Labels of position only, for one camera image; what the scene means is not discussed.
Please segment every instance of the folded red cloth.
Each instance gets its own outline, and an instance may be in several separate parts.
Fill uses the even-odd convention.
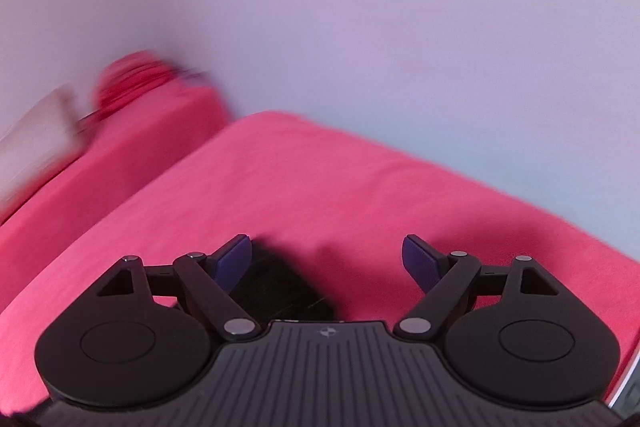
[[[116,60],[98,79],[95,120],[103,120],[174,76],[174,70],[150,51],[132,53]]]

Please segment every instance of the pink bedspread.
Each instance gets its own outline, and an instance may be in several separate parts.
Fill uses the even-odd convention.
[[[86,153],[0,227],[0,311],[84,232],[227,122],[215,91],[173,80],[99,123]]]
[[[421,293],[400,248],[417,233],[486,263],[536,257],[614,330],[623,357],[640,323],[635,261],[445,169],[268,112],[231,124],[148,184],[5,309],[0,409],[26,409],[46,396],[33,363],[39,334],[117,258],[135,253],[166,264],[188,251],[210,252],[236,233],[287,251],[345,319],[391,324],[416,303]]]

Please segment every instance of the silver screw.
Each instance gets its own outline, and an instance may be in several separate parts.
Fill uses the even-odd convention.
[[[230,319],[225,322],[224,328],[232,335],[246,335],[255,330],[255,323],[249,319]]]
[[[402,319],[399,326],[404,333],[413,334],[426,333],[431,329],[431,323],[427,319],[422,319],[420,317]]]

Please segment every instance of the red fabric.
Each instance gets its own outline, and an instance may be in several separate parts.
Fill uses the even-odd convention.
[[[106,118],[174,76],[172,68],[150,51],[116,60],[98,79],[95,119]]]
[[[41,400],[43,329],[119,257],[167,264],[236,233],[260,237],[344,319],[398,320],[421,293],[402,268],[417,233],[485,263],[535,256],[613,329],[623,360],[640,323],[640,264],[566,222],[430,163],[293,116],[231,124],[80,237],[0,315],[0,409]]]
[[[86,230],[227,122],[212,89],[179,80],[104,120],[85,154],[0,227],[0,311]]]

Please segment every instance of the crosshair logo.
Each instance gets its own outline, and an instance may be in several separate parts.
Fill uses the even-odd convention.
[[[319,331],[319,333],[326,338],[334,336],[337,332],[338,331],[336,331],[335,328],[332,328],[331,326],[325,326]]]

